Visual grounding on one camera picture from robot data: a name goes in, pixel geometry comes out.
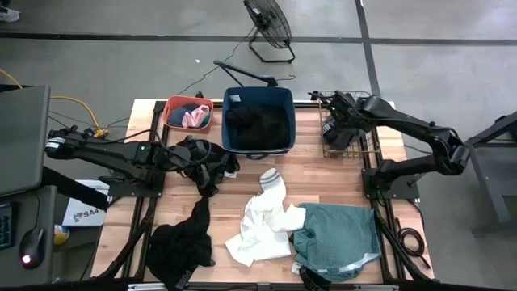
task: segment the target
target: computer mouse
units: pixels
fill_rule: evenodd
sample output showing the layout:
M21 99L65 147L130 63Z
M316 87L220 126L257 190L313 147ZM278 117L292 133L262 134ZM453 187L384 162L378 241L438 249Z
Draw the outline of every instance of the computer mouse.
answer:
M45 232L41 228L33 228L26 232L19 243L19 259L26 269L38 268L43 262Z

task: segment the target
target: orange plastic basket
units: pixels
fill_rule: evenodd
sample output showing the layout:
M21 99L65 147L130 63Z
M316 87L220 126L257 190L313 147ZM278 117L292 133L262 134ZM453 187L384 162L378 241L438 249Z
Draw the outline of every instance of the orange plastic basket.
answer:
M185 129L183 126L173 126L168 125L167 120L169 119L169 115L176 108L180 108L186 104L197 104L197 105L206 105L210 108L210 120L208 123L198 129ZM187 133L208 133L210 131L210 126L212 125L212 117L213 117L213 102L210 99L203 99L197 97L189 97L189 96L172 96L167 100L165 107L163 108L162 120L163 124L172 128L173 130L183 131Z

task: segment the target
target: metal wire basket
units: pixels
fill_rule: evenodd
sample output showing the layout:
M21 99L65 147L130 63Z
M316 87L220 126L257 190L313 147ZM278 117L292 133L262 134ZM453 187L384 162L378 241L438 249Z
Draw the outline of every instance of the metal wire basket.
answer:
M350 93L354 99L359 98L367 98L371 94L366 91L340 91L342 93ZM335 90L323 90L318 92L320 97L323 98L332 98L335 93ZM378 152L379 146L374 146L373 138L371 133L366 133L366 135L361 138L362 141L354 141L352 142L345 150L331 150L330 146L325 143L323 138L323 125L327 120L327 116L330 114L329 111L323 106L323 102L319 99L317 101L319 112L320 112L320 121L322 123L322 149L323 156L325 158L362 158L365 154L372 154Z

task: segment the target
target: box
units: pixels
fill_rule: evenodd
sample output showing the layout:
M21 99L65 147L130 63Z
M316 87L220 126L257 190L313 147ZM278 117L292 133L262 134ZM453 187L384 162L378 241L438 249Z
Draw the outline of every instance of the box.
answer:
M173 126L167 124L167 120L169 119L169 115L176 108L182 107L185 104L198 104L198 105L206 105L210 108L210 120L208 123L199 129L185 129L183 126ZM210 99L203 99L197 97L189 97L189 96L172 96L167 100L165 107L163 108L162 120L163 124L172 128L173 130L187 132L187 133L208 133L210 131L210 126L212 125L212 116L213 116L213 102Z
M240 150L230 144L235 133L226 124L226 112L239 106L271 105L285 109L289 123L289 144L282 149L273 150ZM296 113L292 93L281 87L234 87L228 88L223 99L222 112L222 141L223 148L236 154L243 154L250 159L263 159L269 155L286 154L294 146L296 140Z

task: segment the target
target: black fan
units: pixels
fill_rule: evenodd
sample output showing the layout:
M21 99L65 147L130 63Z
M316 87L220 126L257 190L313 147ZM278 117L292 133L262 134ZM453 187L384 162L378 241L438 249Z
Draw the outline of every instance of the black fan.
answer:
M291 28L284 13L275 2L275 0L244 0L244 6L250 14L251 20L255 23L256 30L250 40L250 49L260 58L260 61L266 63L291 63L294 58L294 52L291 49ZM255 51L253 42L257 38L258 33L262 33L264 38L276 49L289 49L292 58L289 60L268 61Z

